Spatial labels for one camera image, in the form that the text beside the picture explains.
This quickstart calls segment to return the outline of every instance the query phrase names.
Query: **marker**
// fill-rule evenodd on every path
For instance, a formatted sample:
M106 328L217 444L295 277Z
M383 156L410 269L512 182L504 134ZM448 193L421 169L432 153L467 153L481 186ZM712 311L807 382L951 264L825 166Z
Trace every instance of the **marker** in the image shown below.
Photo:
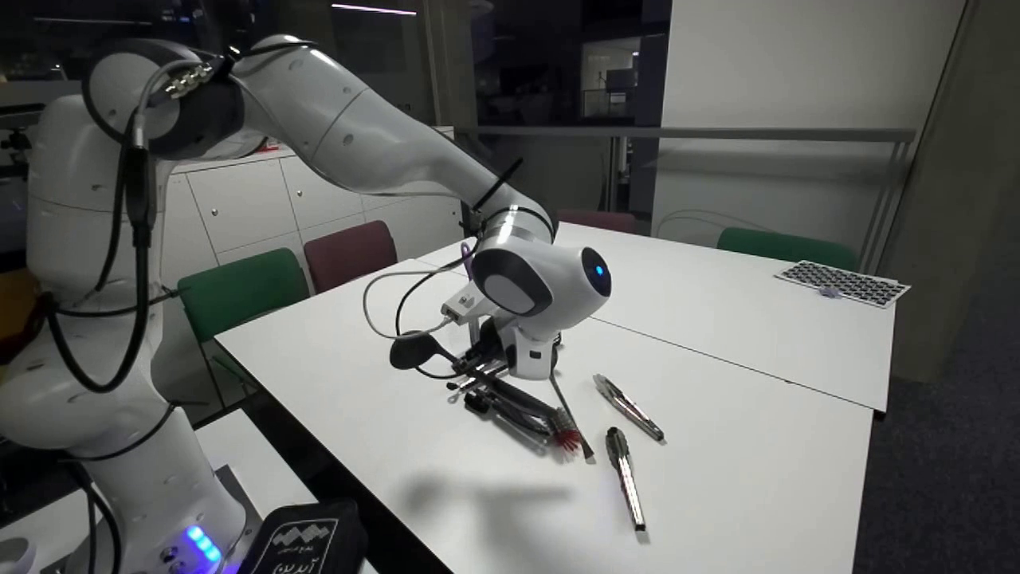
M618 485L626 489L630 522L634 522L639 534L645 534L646 526L645 526L645 509L640 509L640 497L639 497L627 436L618 428L609 428L607 448L609 448L609 460L611 460L611 467L618 473Z

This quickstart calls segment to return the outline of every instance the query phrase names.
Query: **led light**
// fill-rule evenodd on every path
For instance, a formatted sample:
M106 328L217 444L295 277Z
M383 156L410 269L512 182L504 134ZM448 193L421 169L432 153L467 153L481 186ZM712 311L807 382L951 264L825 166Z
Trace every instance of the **led light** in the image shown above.
M205 562L223 562L223 553L213 546L213 538L200 526L193 526L189 538L205 556Z
M383 14L383 15L401 15L414 18L414 10L392 10L392 7L367 7L367 2L331 2L334 14Z

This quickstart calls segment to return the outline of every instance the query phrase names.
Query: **black cable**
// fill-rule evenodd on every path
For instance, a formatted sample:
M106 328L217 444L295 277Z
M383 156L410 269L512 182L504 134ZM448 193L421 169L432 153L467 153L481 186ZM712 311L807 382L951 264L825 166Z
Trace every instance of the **black cable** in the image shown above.
M110 223L110 243L106 243L103 271L98 271L98 277L95 277L94 290L85 294L85 301L106 286L110 271L111 271L111 269L114 269L114 260L118 260L118 244L120 244L120 213L126 213L120 173L126 173L126 150L120 150L120 156L118 156L114 208L111 208L111 223Z
M126 454L132 454L132 449L136 449L136 448L151 444L151 439L167 428L167 421L171 419L171 411L175 411L175 406L169 403L169 406L167 406L167 411L160 415L160 421L158 421L147 434L140 434L136 439L132 439L128 448L120 448L120 449L114 449L114 454L103 454L103 456L76 456L76 461L106 461L106 460L118 460L118 456L126 456Z
M85 489L85 495L90 495L90 504L98 506L98 514L103 514L103 520L106 520L106 526L110 526L110 538L111 538L111 546L114 546L114 569L111 569L111 574L120 574L126 546L120 546L120 526L118 526L118 520L114 520L114 509L103 500L103 495L95 492L94 482L82 485L82 489Z
M95 504L90 497L90 574L95 574Z
M365 316L365 321L379 335L379 337L397 337L392 331L383 331L378 321L372 321L372 316L370 316L370 294L372 294L372 286L378 285L383 285L383 281L390 281L390 277L418 277L418 273L432 273L432 271L386 271L386 273L378 273L365 290L361 290L361 316Z
M180 290L167 290L163 297L154 297L151 301L151 308L167 304L167 301L175 301ZM132 316L136 311L136 305L120 305L120 308L90 308L90 311L79 311L79 308L58 308L58 316L76 316L76 319L111 319L111 316Z
M85 492L85 497L90 497L90 574L95 570L95 558L98 558L98 541L95 541L95 506L98 506L98 514L103 514L103 520L106 520L106 530L110 530L110 538L111 538L111 558L114 558L114 566L111 566L111 574L120 574L120 562L126 562L126 538L120 538L120 526L118 526L118 520L114 520L114 509L106 504L106 497L95 492L95 485L94 485L94 478L85 475L85 470L82 467L70 467L68 470L70 473L70 478Z
M477 212L486 202L492 202L508 180L512 180L512 173L524 166L524 156L517 156L500 176L497 182L471 205L471 212Z
M414 285L404 290L404 297L398 301L398 305L397 305L397 311L392 311L392 328L397 328L397 335L404 335L401 316L404 316L404 305L408 305L408 301L410 301L410 294L421 290L421 286L425 286L426 281L433 281L436 273L448 273L448 271L460 269L464 260L469 260L469 257L476 255L476 249L467 253L467 255L460 255L460 257L454 257L454 260L448 260L448 264L440 264L440 269L433 269L433 271L425 271L425 277L414 281Z
M68 364L68 371L75 372L75 379L76 379L79 386L85 386L90 393L98 393L98 394L114 393L114 389L128 379L128 372L132 372L132 366L134 366L134 359L136 359L136 351L140 351L140 343L144 343L144 335L147 335L147 324L151 324L151 305L147 305L147 301L151 301L151 253L147 253L147 249L136 249L136 253L134 253L134 273L136 273L136 301L144 301L144 304L134 308L134 328L132 328L128 351L126 351L126 357L120 357L118 372L114 372L110 382L95 382L95 379L79 366L79 359L75 357L75 351L70 351L70 343L68 343L68 337L63 337L63 328L62 328L62 319L58 319L58 304L55 304L55 301L44 304L44 305L49 305L49 324L51 324L55 343L58 343L58 351L62 351L62 359Z
M120 366L114 371L114 376L110 382L95 382L79 359L75 357L62 319L58 319L58 301L44 297L44 319L51 324L51 337L62 351L63 366L75 372L75 379L79 386L85 386L95 394L114 393L136 355L140 343L147 337L147 324L151 324L151 244L154 244L154 227L158 227L158 166L154 156L147 150L132 150L126 148L120 153L120 189L126 189L126 202L128 202L128 220L132 220L132 235L134 235L134 324L132 324L132 341L128 351L120 357Z

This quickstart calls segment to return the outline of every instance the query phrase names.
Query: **wire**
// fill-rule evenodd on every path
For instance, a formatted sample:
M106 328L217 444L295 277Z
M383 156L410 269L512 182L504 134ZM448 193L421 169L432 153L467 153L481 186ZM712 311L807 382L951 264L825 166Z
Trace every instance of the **wire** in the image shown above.
M120 449L114 449L114 454L103 454L103 456L76 456L76 461L106 461L106 460L118 460L118 456L126 456L126 454L132 454L132 449L136 449L136 448L144 448L144 444L151 444L163 428L167 428L167 421L175 415L175 406L171 403L167 403L167 411L160 415L160 421L147 432L147 434L140 434L136 439L132 439L128 448L120 448Z
M370 311L370 290L379 285L379 281L390 281L390 277L418 277L418 273L432 273L432 271L386 271L386 273L378 273L365 290L361 290L361 316L365 321L379 335L379 337L398 337L392 331L383 331L378 321L372 321L372 311Z
M70 478L85 492L90 497L90 574L95 574L95 562L98 562L98 538L95 538L95 506L106 520L111 549L114 549L114 566L111 574L120 574L120 562L126 562L126 538L120 538L120 526L114 520L114 509L106 504L106 497L95 492L94 478L85 475L82 467L68 467Z
M98 277L95 277L95 285L94 285L94 290L82 297L82 301L90 301L94 294L98 294L103 286L106 286L106 281L110 281L110 271L114 269L114 260L118 260L118 244L120 244L120 213L126 213L126 193L120 193L120 182L126 182L126 150L120 150L120 156L118 156L118 182L114 182L114 208L111 208L111 223L110 223L110 243L106 243L106 257L103 257L103 271L98 271Z
M140 351L140 343L144 343L144 335L147 335L147 324L151 324L151 305L147 305L147 301L151 301L151 253L144 253L144 249L134 253L134 273L136 273L134 286L136 286L140 305L134 308L134 328L132 328L132 341L128 341L128 351L126 351L126 357L120 357L120 366L118 366L118 372L114 372L110 382L95 382L95 379L79 366L79 359L75 357L75 351L70 351L70 343L68 343L68 337L63 337L63 328L62 328L62 319L58 319L58 304L55 304L55 301L44 304L49 324L51 324L51 337L55 337L55 343L58 343L58 351L62 351L62 359L68 364L68 371L75 372L75 379L76 379L79 386L85 386L90 393L98 393L98 394L114 393L114 389L128 379L128 372L132 372L132 366L134 366L134 359L136 359L136 351Z
M471 212L477 212L486 202L492 202L508 180L512 180L512 173L524 166L524 156L517 156L500 176L497 182L471 205Z
M90 497L90 574L95 574L95 504Z
M118 520L114 520L114 509L103 500L103 495L95 492L94 482L82 485L82 489L85 489L85 495L90 495L90 504L98 506L98 514L103 514L103 520L106 520L106 526L110 526L110 538L111 538L111 546L114 546L114 569L111 569L111 574L120 574L126 546L120 546L120 526L118 526Z
M414 281L404 294L401 294L401 301L397 304L397 311L392 311L392 328L397 328L397 335L404 335L404 328L401 328L401 316L404 316L404 305L408 305L408 301L410 301L410 294L414 290L421 290L426 281L433 281L440 271L426 271L421 281Z

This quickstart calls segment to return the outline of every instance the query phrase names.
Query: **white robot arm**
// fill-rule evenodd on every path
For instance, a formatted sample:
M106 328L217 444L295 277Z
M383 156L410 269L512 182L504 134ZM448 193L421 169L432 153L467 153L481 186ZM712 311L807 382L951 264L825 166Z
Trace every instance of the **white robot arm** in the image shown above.
M144 113L151 134L136 134L140 98L154 102ZM267 134L349 190L440 182L481 220L469 271L509 316L517 376L544 379L557 331L596 311L611 290L599 253L552 244L554 223L536 202L493 186L497 176L444 134L295 34L267 34L231 63L167 43L126 43L95 60L85 102L111 138L158 156L231 156L251 148L251 134Z
M169 166L154 158L243 156L267 134L350 190L392 190L425 180L448 186L481 220L469 271L471 285L509 316L519 376L549 376L557 331L599 308L611 290L609 269L593 249L552 244L554 227L536 202L500 186L448 138L289 34L261 38L237 56L171 43L118 43L85 73L82 102L51 104L49 121L55 124L30 176L30 269L63 305L58 308L63 335L51 308L51 328L0 372L0 434L82 460L114 509L110 526L126 530L120 553L111 546L114 530L103 530L98 566L118 558L126 570L219 566L243 534L243 506L213 478L189 419L167 406L151 372L163 328L160 305L151 308L147 286L158 285L158 269L147 255L160 244L154 223ZM111 190L79 182L76 169L103 163L98 173L118 173L110 138L120 145L120 189L136 253L134 290L126 290L126 277L90 290L98 273L95 257L76 255L79 243L90 253L103 243L95 208L98 193ZM95 319L95 308L98 316L128 308L134 319ZM193 530L205 530L213 553L196 556ZM85 558L76 556L70 570L85 570Z

